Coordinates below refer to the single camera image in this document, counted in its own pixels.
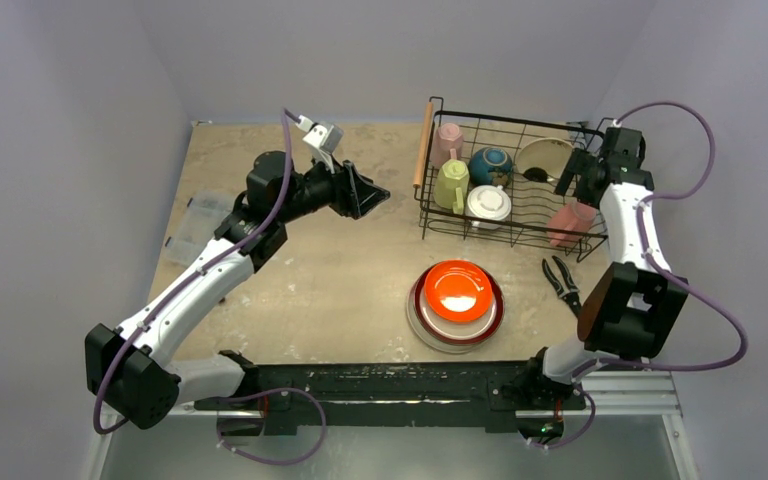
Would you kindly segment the cream painted plate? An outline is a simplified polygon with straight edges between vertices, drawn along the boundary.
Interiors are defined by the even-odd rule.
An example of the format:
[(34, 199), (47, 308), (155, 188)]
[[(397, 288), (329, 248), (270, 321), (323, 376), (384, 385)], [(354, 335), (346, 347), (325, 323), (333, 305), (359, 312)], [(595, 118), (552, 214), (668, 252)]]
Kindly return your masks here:
[(555, 137), (533, 140), (516, 154), (516, 171), (525, 175), (529, 169), (536, 168), (553, 183), (563, 174), (573, 150), (574, 146), (568, 140)]

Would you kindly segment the salmon pink mug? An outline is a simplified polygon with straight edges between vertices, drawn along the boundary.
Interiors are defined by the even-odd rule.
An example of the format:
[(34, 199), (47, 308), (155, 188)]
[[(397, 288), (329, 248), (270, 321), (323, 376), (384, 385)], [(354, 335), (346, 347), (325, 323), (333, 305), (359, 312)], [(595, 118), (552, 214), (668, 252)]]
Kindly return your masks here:
[(547, 222), (547, 237), (553, 247), (572, 247), (594, 224), (599, 210), (578, 201), (560, 208)]

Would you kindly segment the dark blue bowl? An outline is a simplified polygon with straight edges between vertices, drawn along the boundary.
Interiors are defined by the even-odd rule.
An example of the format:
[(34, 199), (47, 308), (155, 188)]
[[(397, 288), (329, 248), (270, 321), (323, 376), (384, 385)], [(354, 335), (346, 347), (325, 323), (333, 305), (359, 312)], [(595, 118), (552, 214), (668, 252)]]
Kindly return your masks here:
[(513, 160), (500, 148), (484, 147), (472, 155), (468, 170), (473, 186), (507, 187), (513, 173)]

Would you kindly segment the green faceted mug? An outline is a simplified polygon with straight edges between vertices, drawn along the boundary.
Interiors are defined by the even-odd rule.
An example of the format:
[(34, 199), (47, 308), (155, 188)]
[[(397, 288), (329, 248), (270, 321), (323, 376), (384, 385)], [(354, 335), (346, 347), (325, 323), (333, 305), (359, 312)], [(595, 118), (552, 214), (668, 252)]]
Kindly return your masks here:
[(433, 202), (454, 214), (463, 214), (469, 179), (467, 164), (459, 159), (449, 159), (437, 174), (432, 192)]

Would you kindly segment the white handled cup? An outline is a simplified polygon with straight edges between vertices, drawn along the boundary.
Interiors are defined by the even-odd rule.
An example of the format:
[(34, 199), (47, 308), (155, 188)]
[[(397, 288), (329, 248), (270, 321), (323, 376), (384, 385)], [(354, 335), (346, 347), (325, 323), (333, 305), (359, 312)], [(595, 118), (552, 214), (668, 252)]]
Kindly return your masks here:
[(466, 198), (465, 213), (473, 228), (497, 230), (512, 213), (512, 202), (502, 186), (480, 185)]

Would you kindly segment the light pink faceted mug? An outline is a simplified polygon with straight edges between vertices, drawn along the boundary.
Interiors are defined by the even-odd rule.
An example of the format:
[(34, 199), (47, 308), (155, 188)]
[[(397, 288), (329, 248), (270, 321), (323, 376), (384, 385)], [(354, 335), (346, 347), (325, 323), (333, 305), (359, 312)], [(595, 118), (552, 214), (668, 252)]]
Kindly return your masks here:
[(448, 160), (459, 159), (463, 146), (463, 132), (459, 125), (451, 122), (441, 124), (434, 133), (429, 161), (440, 169)]

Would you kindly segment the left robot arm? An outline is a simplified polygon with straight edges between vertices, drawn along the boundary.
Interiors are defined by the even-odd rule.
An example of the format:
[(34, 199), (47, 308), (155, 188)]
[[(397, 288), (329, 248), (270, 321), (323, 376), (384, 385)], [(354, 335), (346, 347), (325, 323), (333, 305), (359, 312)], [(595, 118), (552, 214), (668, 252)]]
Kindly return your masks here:
[(102, 407), (140, 429), (159, 423), (180, 403), (222, 398), (244, 409), (257, 399), (258, 382), (242, 361), (218, 354), (205, 362), (173, 362), (175, 352), (222, 299), (257, 273), (287, 240), (287, 223), (328, 207), (360, 219), (390, 193), (345, 160), (319, 161), (299, 173), (291, 155), (259, 155), (246, 188), (197, 259), (149, 305), (114, 329), (95, 326), (85, 338), (86, 377), (95, 396), (93, 428), (109, 434), (120, 423), (102, 424)]

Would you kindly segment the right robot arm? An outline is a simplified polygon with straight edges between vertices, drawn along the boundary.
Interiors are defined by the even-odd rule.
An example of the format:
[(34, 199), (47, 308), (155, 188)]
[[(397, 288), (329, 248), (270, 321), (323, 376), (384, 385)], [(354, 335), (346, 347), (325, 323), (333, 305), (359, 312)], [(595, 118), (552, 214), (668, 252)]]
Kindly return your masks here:
[(666, 276), (670, 267), (656, 234), (640, 230), (654, 224), (645, 204), (654, 180), (644, 158), (640, 131), (611, 126), (598, 152), (574, 149), (555, 181), (557, 194), (598, 210), (611, 263), (576, 313), (575, 336), (541, 351), (541, 369), (522, 379), (523, 397), (533, 406), (548, 405), (606, 364), (655, 358), (686, 302), (686, 287)]

